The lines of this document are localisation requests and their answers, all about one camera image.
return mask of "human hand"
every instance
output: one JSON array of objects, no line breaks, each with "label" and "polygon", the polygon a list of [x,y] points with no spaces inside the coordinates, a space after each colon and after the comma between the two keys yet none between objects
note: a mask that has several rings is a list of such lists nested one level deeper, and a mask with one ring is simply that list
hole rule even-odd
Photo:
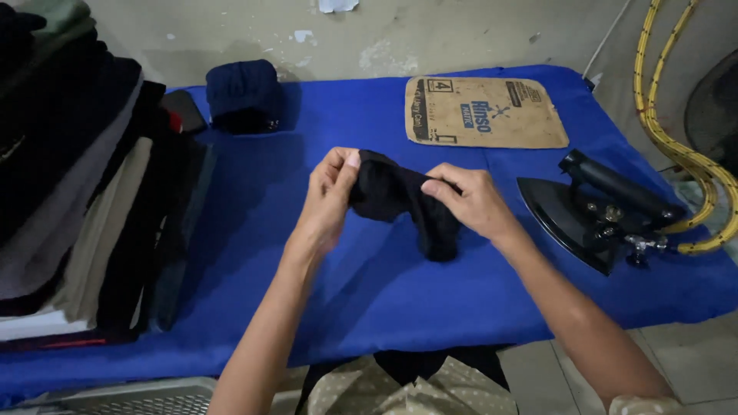
[{"label": "human hand", "polygon": [[335,147],[325,155],[310,174],[303,212],[287,248],[323,256],[336,247],[360,162],[355,148]]},{"label": "human hand", "polygon": [[[466,170],[443,163],[429,171],[427,176],[438,180],[423,183],[423,193],[446,205],[459,222],[489,239],[498,249],[508,242],[515,244],[521,238],[523,241],[528,239],[528,234],[494,187],[487,171]],[[456,185],[462,194],[459,195],[441,179]]]}]

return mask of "black phone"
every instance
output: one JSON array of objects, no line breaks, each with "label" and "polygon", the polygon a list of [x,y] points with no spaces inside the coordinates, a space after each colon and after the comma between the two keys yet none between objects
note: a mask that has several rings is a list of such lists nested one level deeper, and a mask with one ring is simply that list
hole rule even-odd
[{"label": "black phone", "polygon": [[184,133],[197,134],[207,128],[207,123],[200,114],[200,110],[197,109],[195,100],[184,89],[164,95],[162,106],[182,118],[182,132]]}]

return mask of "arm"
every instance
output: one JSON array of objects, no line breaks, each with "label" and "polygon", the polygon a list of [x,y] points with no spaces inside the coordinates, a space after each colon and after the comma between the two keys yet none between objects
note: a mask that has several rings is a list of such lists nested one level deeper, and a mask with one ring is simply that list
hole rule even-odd
[{"label": "arm", "polygon": [[338,242],[358,167],[357,150],[334,148],[310,175],[303,212],[272,283],[221,374],[208,415],[269,412],[313,274]]},{"label": "arm", "polygon": [[619,396],[673,397],[665,379],[630,336],[556,271],[505,204],[486,171],[440,165],[423,192],[443,202],[466,226],[488,238],[515,269],[548,327],[605,408]]}]

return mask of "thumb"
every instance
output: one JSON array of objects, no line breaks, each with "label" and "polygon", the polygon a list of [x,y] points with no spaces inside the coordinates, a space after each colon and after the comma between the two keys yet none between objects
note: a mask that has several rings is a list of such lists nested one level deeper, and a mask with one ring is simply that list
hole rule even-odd
[{"label": "thumb", "polygon": [[348,194],[351,192],[351,188],[356,183],[356,178],[359,175],[359,164],[361,159],[359,158],[359,152],[355,151],[348,156],[346,161],[341,166],[341,171],[338,173],[336,179],[336,185],[333,190],[338,192],[341,197],[345,197],[348,200]]},{"label": "thumb", "polygon": [[451,211],[461,204],[461,196],[459,196],[459,193],[456,193],[451,186],[441,180],[427,180],[420,187],[420,190],[422,190],[426,195],[436,198]]}]

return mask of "white cable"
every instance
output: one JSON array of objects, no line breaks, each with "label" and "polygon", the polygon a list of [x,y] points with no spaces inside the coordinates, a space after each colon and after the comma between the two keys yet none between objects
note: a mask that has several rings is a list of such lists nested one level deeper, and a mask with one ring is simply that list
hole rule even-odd
[{"label": "white cable", "polygon": [[610,33],[612,33],[613,29],[615,29],[615,25],[617,25],[618,22],[620,21],[620,18],[623,17],[623,14],[625,13],[625,9],[628,8],[628,5],[630,4],[630,2],[631,0],[625,1],[623,8],[620,9],[620,13],[618,13],[618,16],[615,17],[615,20],[613,20],[613,24],[610,25],[610,29],[607,31],[607,33],[605,33],[604,38],[602,38],[602,42],[600,42],[599,46],[597,47],[597,50],[595,50],[594,55],[592,55],[592,58],[590,59],[590,63],[587,64],[587,68],[584,70],[584,73],[582,73],[582,79],[585,79],[587,77],[587,72],[590,71],[592,64],[594,63],[595,59],[597,59],[597,55],[599,55],[600,51],[602,50],[604,43],[607,41],[607,38],[610,37]]}]

